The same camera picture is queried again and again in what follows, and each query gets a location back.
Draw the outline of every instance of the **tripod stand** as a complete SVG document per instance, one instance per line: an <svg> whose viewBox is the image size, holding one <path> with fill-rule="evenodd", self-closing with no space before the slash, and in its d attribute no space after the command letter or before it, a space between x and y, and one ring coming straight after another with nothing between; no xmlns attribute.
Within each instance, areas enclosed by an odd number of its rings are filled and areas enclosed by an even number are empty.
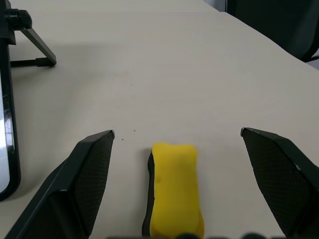
<svg viewBox="0 0 319 239"><path fill-rule="evenodd" d="M11 61L9 45L16 45L14 31L21 31L44 55L34 60ZM16 135L11 68L54 66L53 52L32 29L26 10L11 9L8 0L0 0L0 201L13 194L21 180Z"/></svg>

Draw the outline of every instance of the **knob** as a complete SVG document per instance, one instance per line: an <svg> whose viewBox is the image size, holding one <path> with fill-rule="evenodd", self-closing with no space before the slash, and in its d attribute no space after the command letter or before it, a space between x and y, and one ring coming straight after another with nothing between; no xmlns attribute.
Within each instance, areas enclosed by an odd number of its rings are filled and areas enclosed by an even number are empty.
<svg viewBox="0 0 319 239"><path fill-rule="evenodd" d="M8 9L5 17L15 31L32 28L32 18L26 10Z"/></svg>

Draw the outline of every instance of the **sponge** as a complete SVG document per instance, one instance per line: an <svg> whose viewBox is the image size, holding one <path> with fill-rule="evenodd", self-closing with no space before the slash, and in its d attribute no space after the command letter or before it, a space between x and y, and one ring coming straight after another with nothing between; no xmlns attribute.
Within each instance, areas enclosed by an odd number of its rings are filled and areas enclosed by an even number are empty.
<svg viewBox="0 0 319 239"><path fill-rule="evenodd" d="M196 162L197 150L190 144L153 145L148 161L150 181L143 236L172 239L188 233L204 237Z"/></svg>

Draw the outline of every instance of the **table surface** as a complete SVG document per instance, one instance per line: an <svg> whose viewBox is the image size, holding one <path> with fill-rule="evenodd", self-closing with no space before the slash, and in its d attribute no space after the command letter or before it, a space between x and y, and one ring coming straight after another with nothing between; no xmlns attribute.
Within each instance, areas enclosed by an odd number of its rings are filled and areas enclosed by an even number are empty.
<svg viewBox="0 0 319 239"><path fill-rule="evenodd" d="M282 235L240 129L285 136L319 164L319 71L201 0L12 7L29 10L58 64L12 70L22 182L0 203L0 238L75 144L107 129L116 139L90 238L141 235L147 159L158 141L197 147L206 237ZM22 34L17 41L12 60L41 56Z"/></svg>

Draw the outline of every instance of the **black bezel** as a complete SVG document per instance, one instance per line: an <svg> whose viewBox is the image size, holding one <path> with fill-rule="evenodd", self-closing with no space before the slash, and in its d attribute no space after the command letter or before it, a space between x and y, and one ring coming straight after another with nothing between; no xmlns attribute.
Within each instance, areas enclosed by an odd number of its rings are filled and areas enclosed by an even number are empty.
<svg viewBox="0 0 319 239"><path fill-rule="evenodd" d="M0 39L0 74L3 101L5 141L7 147L10 181L5 190L0 192L0 201L11 196L21 181L18 143L16 136L13 90L8 43Z"/></svg>

